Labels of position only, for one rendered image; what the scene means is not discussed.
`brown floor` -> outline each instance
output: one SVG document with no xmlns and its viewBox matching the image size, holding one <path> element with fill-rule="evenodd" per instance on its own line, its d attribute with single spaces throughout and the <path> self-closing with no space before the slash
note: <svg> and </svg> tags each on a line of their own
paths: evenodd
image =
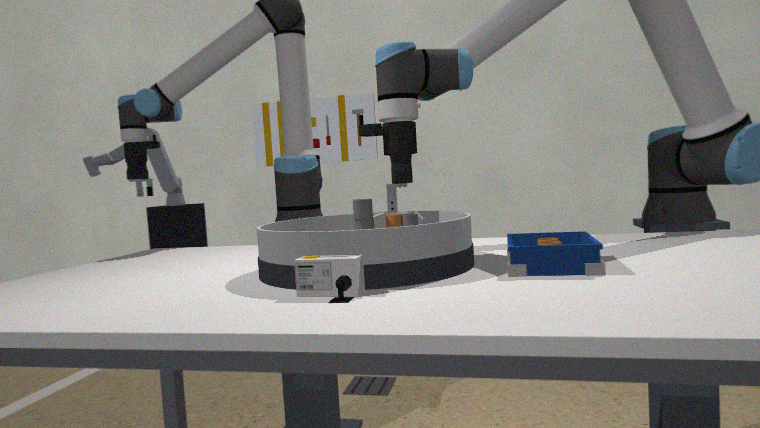
<svg viewBox="0 0 760 428">
<path fill-rule="evenodd" d="M 79 369 L 0 367 L 0 408 Z M 342 392 L 353 375 L 338 376 Z M 760 428 L 760 387 L 721 387 L 721 427 Z M 189 428 L 283 428 L 276 373 L 186 372 Z M 647 427 L 640 383 L 398 377 L 386 397 L 342 395 L 363 428 Z M 161 428 L 156 370 L 101 370 L 0 419 L 0 428 Z"/>
</svg>

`black box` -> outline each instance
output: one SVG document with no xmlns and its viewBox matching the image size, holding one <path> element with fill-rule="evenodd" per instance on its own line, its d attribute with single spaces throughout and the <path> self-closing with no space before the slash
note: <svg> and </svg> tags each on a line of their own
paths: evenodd
<svg viewBox="0 0 760 428">
<path fill-rule="evenodd" d="M 203 204 L 148 207 L 150 248 L 208 247 Z"/>
</svg>

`floor grate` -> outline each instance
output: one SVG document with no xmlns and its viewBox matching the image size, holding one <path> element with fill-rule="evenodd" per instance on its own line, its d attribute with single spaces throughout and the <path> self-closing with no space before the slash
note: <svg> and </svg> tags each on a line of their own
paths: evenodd
<svg viewBox="0 0 760 428">
<path fill-rule="evenodd" d="M 348 384 L 343 394 L 388 395 L 395 381 L 395 377 L 356 376 Z"/>
</svg>

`blue plastic tray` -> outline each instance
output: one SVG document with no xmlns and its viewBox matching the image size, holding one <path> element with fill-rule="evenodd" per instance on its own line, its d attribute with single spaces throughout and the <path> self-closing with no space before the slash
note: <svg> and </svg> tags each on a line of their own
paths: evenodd
<svg viewBox="0 0 760 428">
<path fill-rule="evenodd" d="M 528 276 L 585 275 L 586 263 L 600 263 L 602 243 L 588 232 L 516 233 L 507 236 L 509 262 L 526 265 Z M 561 245 L 538 245 L 557 238 Z"/>
</svg>

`white table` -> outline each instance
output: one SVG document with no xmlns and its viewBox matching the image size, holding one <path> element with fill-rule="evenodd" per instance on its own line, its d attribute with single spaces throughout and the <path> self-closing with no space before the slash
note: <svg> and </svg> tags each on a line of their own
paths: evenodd
<svg viewBox="0 0 760 428">
<path fill-rule="evenodd" d="M 717 427 L 719 385 L 760 385 L 760 232 L 594 236 L 603 277 L 510 277 L 474 239 L 470 272 L 347 304 L 262 284 L 256 246 L 89 263 L 0 284 L 0 366 L 159 369 L 167 427 L 183 370 L 283 373 L 288 428 L 360 426 L 352 373 L 646 382 L 650 426 Z"/>
</svg>

